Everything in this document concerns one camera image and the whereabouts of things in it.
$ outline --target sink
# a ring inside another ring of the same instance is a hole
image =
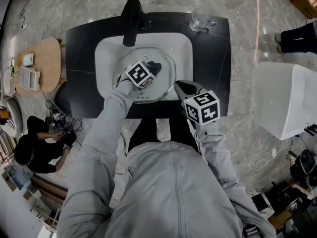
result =
[[[105,98],[108,92],[113,89],[114,71],[121,59],[128,56],[132,51],[142,50],[144,56],[148,57],[148,54],[150,54],[154,62],[162,61],[162,71],[153,83],[140,91],[134,102],[153,102],[157,99],[155,93],[158,96],[163,96],[162,100],[178,100],[174,88],[170,88],[170,86],[176,80],[193,80],[193,48],[191,41],[180,33],[138,34],[134,47],[126,47],[122,44],[122,41],[123,36],[110,37],[100,41],[96,47],[96,81],[101,96]],[[160,50],[161,54],[156,56],[154,50]],[[163,71],[166,66],[172,67],[170,62],[164,62],[169,59],[175,63],[176,76],[174,73]]]

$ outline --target shoe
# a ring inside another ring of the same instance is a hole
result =
[[[283,52],[282,52],[282,47],[281,47],[281,45],[277,44],[276,49],[277,49],[277,52],[279,52],[280,54],[283,53]]]
[[[274,37],[276,43],[281,43],[281,34],[276,34]]]

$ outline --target gray tiled floor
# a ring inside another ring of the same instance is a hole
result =
[[[46,30],[47,20],[58,1],[45,11],[51,0],[30,0],[25,7],[25,23],[29,25],[21,30],[22,19],[19,14],[27,0],[14,0],[5,24],[5,32],[2,40],[2,68],[7,67],[10,57],[17,54],[25,47],[42,39]],[[240,163],[254,163],[259,156],[270,150],[277,139],[270,133],[257,126],[252,121],[253,93],[254,93],[254,68],[259,61],[279,61],[297,63],[310,69],[317,70],[317,57],[314,54],[287,54],[280,55],[276,52],[274,34],[282,30],[289,30],[305,24],[306,18],[290,3],[289,0],[260,0],[260,39],[256,62],[254,62],[256,36],[257,36],[257,0],[140,0],[145,12],[179,11],[191,12],[195,7],[208,6],[214,15],[229,19],[232,73],[229,103],[229,116],[221,118],[216,125],[227,135],[226,145],[232,154],[234,165]],[[55,14],[49,21],[50,31],[44,37],[65,37],[65,31],[69,28],[85,24],[91,21],[120,15],[126,0],[62,0]],[[18,97],[24,123],[29,115],[44,118],[47,114],[45,97],[52,98],[52,94],[46,96],[34,95],[27,98]],[[136,129],[139,120],[127,120],[123,125],[122,134],[128,145],[129,138]],[[92,126],[93,120],[84,119],[83,131],[78,133],[78,141],[82,143],[85,135]],[[168,138],[168,128],[164,126],[166,121],[159,120],[159,136]],[[304,135],[303,139],[309,147],[315,142],[314,138]],[[270,161],[267,167],[261,171],[251,170],[247,165],[237,168],[238,176],[247,190],[264,187],[271,181],[286,179],[289,175],[289,161],[286,159],[290,140],[280,142],[277,149],[286,145],[278,153],[277,157]],[[304,149],[301,139],[295,138],[293,150],[300,153]],[[78,149],[73,148],[67,158],[65,167],[57,174],[48,175],[46,178],[64,186],[68,186],[68,176],[71,173],[71,164],[76,158]],[[123,173],[125,157],[123,155],[123,140],[119,139],[117,150],[119,161],[117,172]],[[124,188],[123,176],[116,178],[115,201],[120,198]]]

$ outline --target faucet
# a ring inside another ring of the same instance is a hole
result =
[[[125,28],[122,44],[133,47],[139,29],[145,28],[149,24],[148,17],[143,13],[139,0],[127,1],[121,14],[121,20]]]

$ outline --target wooden table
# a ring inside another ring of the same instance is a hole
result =
[[[21,51],[14,59],[15,68],[23,66],[23,57],[29,53],[34,54],[34,63],[31,68],[41,72],[39,79],[40,90],[38,92],[48,93],[53,91],[60,80],[61,73],[61,44],[60,40],[47,38],[41,42]],[[31,95],[32,90],[25,90],[18,84],[18,73],[14,77],[14,85],[19,95]]]

